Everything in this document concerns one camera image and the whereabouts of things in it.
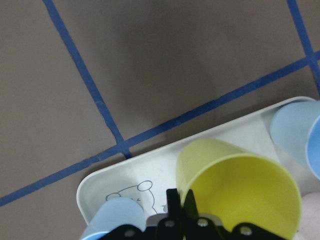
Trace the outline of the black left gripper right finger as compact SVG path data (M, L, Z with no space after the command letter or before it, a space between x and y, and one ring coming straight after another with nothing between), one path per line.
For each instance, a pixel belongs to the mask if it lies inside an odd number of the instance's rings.
M183 204L184 216L189 220L197 220L199 218L199 213L197 209L196 199L194 192L189 189Z

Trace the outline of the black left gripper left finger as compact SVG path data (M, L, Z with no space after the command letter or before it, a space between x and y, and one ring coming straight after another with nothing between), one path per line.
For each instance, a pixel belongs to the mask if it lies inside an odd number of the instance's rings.
M170 219L181 220L183 217L183 210L181 206L181 199L176 188L166 190L167 200L167 216Z

